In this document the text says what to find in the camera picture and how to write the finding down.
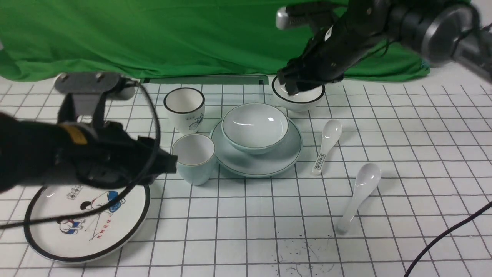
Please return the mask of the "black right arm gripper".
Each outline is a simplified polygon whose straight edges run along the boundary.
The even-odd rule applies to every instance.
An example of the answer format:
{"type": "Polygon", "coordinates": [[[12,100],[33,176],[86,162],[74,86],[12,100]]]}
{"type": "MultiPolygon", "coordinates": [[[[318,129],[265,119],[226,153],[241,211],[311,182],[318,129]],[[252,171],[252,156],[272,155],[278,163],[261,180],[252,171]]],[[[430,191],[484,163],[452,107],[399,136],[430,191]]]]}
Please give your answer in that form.
{"type": "Polygon", "coordinates": [[[343,15],[319,31],[303,53],[277,72],[289,96],[343,80],[345,72],[383,40],[385,20],[343,15]]]}

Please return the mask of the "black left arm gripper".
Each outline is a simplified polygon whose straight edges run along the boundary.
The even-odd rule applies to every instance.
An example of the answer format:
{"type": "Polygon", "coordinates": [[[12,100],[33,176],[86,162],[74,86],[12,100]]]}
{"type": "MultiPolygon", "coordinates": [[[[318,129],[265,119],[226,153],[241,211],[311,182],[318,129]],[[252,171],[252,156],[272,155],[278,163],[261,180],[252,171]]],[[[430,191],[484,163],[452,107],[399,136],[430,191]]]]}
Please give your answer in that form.
{"type": "Polygon", "coordinates": [[[160,175],[177,172],[177,156],[161,149],[159,139],[130,137],[118,122],[102,128],[74,122],[60,126],[73,144],[58,149],[58,163],[70,163],[84,184],[101,189],[123,188],[130,182],[149,185],[160,175]]]}

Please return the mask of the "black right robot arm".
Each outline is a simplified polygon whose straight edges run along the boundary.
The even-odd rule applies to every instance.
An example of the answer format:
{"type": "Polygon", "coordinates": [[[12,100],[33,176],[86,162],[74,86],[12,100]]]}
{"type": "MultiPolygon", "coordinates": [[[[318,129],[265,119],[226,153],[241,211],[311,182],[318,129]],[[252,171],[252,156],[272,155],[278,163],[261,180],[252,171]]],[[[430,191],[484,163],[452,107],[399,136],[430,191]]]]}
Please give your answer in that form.
{"type": "Polygon", "coordinates": [[[342,81],[349,68],[371,56],[381,41],[418,54],[431,65],[456,62],[491,82],[490,26],[477,8],[460,0],[350,0],[342,16],[326,0],[281,7],[276,27],[309,26],[302,54],[276,73],[292,96],[342,81]]]}

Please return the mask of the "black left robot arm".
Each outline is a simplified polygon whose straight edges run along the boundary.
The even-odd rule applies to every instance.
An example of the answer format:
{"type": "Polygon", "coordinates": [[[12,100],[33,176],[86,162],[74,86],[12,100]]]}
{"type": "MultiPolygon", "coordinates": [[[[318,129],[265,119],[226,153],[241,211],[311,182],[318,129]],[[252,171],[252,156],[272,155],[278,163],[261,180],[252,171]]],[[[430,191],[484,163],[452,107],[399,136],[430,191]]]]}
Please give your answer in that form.
{"type": "Polygon", "coordinates": [[[84,184],[120,189],[135,181],[149,185],[177,172],[178,158],[156,139],[137,139],[121,123],[89,124],[17,120],[1,113],[1,192],[15,186],[84,184]]]}

